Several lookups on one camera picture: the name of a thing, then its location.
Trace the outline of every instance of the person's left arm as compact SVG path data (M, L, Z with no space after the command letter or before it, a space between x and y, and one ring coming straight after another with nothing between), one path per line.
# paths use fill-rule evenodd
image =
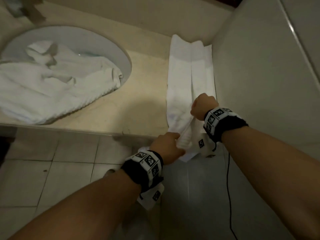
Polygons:
M159 136L150 149L157 152L164 165L185 152L176 147L178 133ZM65 198L25 227L10 240L107 239L125 213L135 203L141 186L124 170L110 174Z

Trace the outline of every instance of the wristband with fiducial markers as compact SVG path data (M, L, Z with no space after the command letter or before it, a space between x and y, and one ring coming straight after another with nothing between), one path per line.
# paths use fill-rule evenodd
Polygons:
M141 193L143 193L163 181L162 167L163 160L159 153L142 150L128 157L121 169L132 181L141 185Z
M228 108L216 107L204 116L206 133L214 142L221 142L222 133L248 126L245 120Z

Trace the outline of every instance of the forearm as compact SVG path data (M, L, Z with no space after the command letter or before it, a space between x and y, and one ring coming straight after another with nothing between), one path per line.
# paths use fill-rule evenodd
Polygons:
M10 239L107 239L140 191L121 169L70 195Z
M301 239L320 229L320 162L250 127L226 131L222 142L254 189Z

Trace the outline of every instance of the faucet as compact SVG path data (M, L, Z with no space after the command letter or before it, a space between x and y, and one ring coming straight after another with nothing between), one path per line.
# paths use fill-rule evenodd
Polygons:
M43 0L4 0L7 9L14 17L26 16L32 23L38 24L46 18L35 8Z

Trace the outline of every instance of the bathroom counter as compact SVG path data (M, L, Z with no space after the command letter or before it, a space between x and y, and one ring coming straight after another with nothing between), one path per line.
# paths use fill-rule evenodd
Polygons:
M99 98L48 125L27 125L0 111L0 125L49 128L101 134L158 136L166 133L166 93L171 37L142 30L49 2L36 8L46 17L42 26L71 25L103 35L126 50L132 72L117 91ZM15 34L33 28L26 18L13 18L0 6L0 46Z

